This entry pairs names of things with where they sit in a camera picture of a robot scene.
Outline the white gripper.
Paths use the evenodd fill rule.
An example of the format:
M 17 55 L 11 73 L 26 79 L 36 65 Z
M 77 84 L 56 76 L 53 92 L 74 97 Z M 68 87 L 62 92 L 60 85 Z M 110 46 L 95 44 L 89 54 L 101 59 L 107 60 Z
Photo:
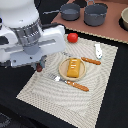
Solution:
M 7 43 L 0 41 L 0 66 L 43 64 L 46 55 L 65 49 L 64 34 L 64 26 L 57 23 L 18 29 L 8 29 L 1 24 L 0 37 L 5 37 Z

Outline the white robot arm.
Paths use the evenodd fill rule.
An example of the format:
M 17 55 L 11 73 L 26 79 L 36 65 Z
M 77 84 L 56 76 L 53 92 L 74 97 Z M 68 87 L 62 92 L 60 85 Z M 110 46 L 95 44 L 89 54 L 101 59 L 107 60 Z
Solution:
M 65 49 L 62 24 L 42 25 L 34 0 L 0 0 L 0 64 L 43 68 L 45 57 Z

